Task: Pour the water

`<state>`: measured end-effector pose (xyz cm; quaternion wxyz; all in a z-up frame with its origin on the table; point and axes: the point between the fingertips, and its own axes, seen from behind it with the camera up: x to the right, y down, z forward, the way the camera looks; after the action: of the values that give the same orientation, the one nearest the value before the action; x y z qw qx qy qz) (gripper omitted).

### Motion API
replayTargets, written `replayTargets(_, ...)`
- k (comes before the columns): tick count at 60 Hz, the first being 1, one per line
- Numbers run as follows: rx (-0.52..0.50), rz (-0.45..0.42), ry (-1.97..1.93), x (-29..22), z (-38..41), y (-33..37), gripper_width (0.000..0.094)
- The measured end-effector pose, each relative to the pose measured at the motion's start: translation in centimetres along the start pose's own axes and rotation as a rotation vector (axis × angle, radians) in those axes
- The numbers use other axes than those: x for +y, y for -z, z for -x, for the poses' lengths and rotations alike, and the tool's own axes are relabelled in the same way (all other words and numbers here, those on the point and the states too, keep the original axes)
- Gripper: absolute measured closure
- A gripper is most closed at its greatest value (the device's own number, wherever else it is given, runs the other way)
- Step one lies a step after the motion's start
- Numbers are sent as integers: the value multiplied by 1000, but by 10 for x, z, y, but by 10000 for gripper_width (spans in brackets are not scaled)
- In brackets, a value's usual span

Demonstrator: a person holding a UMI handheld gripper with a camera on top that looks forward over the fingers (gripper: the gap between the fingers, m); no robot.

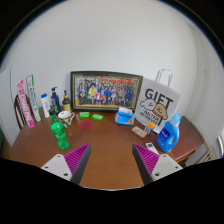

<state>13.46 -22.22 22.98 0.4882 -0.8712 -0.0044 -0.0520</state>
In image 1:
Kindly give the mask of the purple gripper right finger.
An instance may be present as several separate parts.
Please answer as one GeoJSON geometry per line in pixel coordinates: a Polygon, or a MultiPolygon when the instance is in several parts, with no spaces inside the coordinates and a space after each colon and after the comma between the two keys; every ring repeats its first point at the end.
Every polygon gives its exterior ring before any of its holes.
{"type": "Polygon", "coordinates": [[[132,154],[143,183],[145,185],[152,183],[151,174],[159,160],[159,155],[137,143],[134,143],[132,146],[132,154]]]}

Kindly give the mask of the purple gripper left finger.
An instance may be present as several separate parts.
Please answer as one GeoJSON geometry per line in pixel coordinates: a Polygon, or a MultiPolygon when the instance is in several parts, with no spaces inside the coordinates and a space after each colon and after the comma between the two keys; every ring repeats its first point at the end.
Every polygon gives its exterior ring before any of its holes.
{"type": "Polygon", "coordinates": [[[91,145],[85,144],[64,156],[65,161],[71,171],[71,181],[80,184],[87,162],[91,155],[91,145]]]}

